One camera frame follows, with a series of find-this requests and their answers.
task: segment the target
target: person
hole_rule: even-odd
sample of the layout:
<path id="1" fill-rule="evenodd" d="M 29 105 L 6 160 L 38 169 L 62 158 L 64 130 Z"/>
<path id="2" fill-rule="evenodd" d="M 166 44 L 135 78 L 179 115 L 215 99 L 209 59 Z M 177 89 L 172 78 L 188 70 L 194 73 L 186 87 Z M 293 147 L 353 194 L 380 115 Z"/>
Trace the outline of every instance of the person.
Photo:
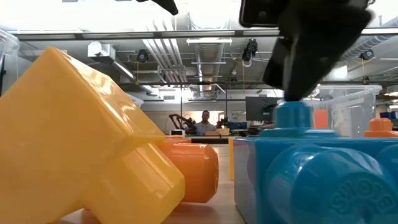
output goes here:
<path id="1" fill-rule="evenodd" d="M 201 121 L 196 124 L 197 135 L 205 135 L 208 131 L 216 131 L 216 126 L 209 122 L 210 112 L 205 110 L 201 113 Z"/>

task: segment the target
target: orange stud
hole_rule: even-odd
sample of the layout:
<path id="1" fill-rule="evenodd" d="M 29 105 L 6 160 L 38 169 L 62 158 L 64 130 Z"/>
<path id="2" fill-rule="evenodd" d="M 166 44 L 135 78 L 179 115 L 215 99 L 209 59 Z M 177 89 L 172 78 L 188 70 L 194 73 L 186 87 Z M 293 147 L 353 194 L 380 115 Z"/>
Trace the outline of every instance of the orange stud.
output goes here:
<path id="1" fill-rule="evenodd" d="M 368 138 L 394 138 L 398 133 L 392 131 L 392 123 L 387 118 L 374 118 L 369 122 L 369 131 L 365 131 Z"/>

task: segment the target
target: desk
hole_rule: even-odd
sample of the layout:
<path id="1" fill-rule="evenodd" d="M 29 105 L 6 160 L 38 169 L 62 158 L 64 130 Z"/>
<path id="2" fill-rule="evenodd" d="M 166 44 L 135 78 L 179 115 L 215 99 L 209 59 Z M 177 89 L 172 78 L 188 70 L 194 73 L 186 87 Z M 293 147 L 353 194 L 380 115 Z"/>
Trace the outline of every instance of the desk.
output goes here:
<path id="1" fill-rule="evenodd" d="M 206 204 L 181 203 L 168 217 L 168 219 L 164 221 L 164 224 L 245 224 L 243 218 L 235 207 L 235 202 L 233 199 L 233 181 L 229 180 L 228 173 L 228 145 L 212 146 L 218 154 L 220 163 L 220 181 L 217 194 Z M 79 210 L 64 217 L 58 224 L 100 223 L 91 212 Z"/>
<path id="2" fill-rule="evenodd" d="M 186 136 L 192 139 L 192 143 L 203 144 L 228 144 L 229 138 L 241 138 L 240 136 Z"/>

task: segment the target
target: clear plastic container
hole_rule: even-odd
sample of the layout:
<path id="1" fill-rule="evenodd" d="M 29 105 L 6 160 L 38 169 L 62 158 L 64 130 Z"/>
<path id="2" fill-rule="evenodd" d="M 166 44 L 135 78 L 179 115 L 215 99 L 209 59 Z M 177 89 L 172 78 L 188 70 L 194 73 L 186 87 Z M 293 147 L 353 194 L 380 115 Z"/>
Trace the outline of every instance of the clear plastic container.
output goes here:
<path id="1" fill-rule="evenodd" d="M 4 61 L 3 55 L 10 55 L 16 50 L 19 50 L 18 38 L 0 29 L 0 68 Z"/>
<path id="2" fill-rule="evenodd" d="M 363 137 L 375 118 L 376 95 L 381 90 L 378 85 L 321 85 L 305 102 L 314 109 L 316 128 L 322 123 L 327 127 L 319 128 L 333 129 L 341 136 Z"/>

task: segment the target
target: cable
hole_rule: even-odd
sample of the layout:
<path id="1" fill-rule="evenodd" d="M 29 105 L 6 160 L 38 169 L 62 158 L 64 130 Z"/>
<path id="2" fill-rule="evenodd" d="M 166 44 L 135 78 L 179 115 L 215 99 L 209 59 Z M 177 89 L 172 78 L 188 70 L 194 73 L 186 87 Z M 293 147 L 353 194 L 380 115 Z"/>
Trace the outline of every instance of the cable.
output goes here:
<path id="1" fill-rule="evenodd" d="M 265 61 L 263 61 L 263 59 L 262 59 L 262 57 L 261 57 L 261 53 L 259 53 L 259 56 L 260 56 L 260 59 L 261 59 L 261 62 L 262 62 L 262 66 L 264 67 L 264 69 L 266 69 L 267 68 L 267 65 L 265 65 Z"/>
<path id="2" fill-rule="evenodd" d="M 275 97 L 278 97 L 278 95 L 276 95 L 275 89 L 272 89 L 272 91 L 274 91 Z"/>
<path id="3" fill-rule="evenodd" d="M 363 58 L 362 58 L 362 74 L 365 75 L 365 64 L 363 63 Z"/>
<path id="4" fill-rule="evenodd" d="M 137 81 L 136 81 L 136 84 L 137 84 L 137 85 L 139 84 L 139 82 L 138 82 L 138 76 L 139 76 L 139 62 L 137 62 Z"/>
<path id="5" fill-rule="evenodd" d="M 244 64 L 243 64 L 243 62 L 242 62 L 242 73 L 243 73 L 243 93 L 245 93 L 244 92 Z"/>
<path id="6" fill-rule="evenodd" d="M 358 64 L 361 64 L 361 65 L 364 65 L 364 64 L 366 64 L 366 63 L 369 63 L 369 62 L 373 61 L 373 59 L 375 59 L 375 58 L 372 58 L 371 60 L 368 60 L 367 62 L 364 62 L 364 61 L 363 61 L 363 58 L 362 58 L 362 62 L 357 62 L 356 60 L 353 60 L 353 62 L 358 63 Z"/>
<path id="7" fill-rule="evenodd" d="M 250 59 L 248 64 L 245 64 L 244 61 L 242 61 L 242 65 L 245 66 L 246 68 L 250 67 L 251 66 L 251 59 Z"/>

